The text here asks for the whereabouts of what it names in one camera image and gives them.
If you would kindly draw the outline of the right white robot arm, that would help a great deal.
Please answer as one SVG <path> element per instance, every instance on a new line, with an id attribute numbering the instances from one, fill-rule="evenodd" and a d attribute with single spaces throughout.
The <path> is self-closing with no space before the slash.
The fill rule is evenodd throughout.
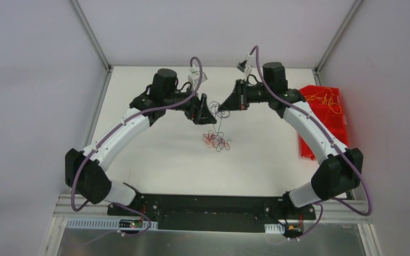
<path id="1" fill-rule="evenodd" d="M 326 201 L 360 185 L 363 155 L 339 141 L 317 118 L 304 96 L 289 89 L 285 67 L 280 62 L 262 66 L 263 81 L 251 84 L 238 79 L 232 93 L 221 103 L 220 111 L 246 110 L 252 103 L 267 103 L 290 124 L 312 150 L 319 168 L 311 181 L 284 194 L 284 216 L 293 219 L 303 206 Z"/>

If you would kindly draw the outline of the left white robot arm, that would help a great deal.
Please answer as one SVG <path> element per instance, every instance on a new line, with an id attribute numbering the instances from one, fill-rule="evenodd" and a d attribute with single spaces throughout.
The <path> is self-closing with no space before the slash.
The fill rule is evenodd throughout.
<path id="1" fill-rule="evenodd" d="M 127 215 L 141 210 L 137 191 L 130 185 L 111 181 L 106 175 L 112 161 L 134 138 L 151 127 L 168 109 L 182 111 L 195 125 L 215 124 L 208 109 L 207 95 L 197 94 L 207 76 L 198 67 L 191 67 L 187 89 L 177 87 L 174 70 L 161 68 L 145 91 L 135 97 L 119 121 L 100 139 L 82 150 L 70 149 L 65 155 L 65 183 L 73 193 L 79 193 L 87 202 L 102 201 L 121 204 Z"/>

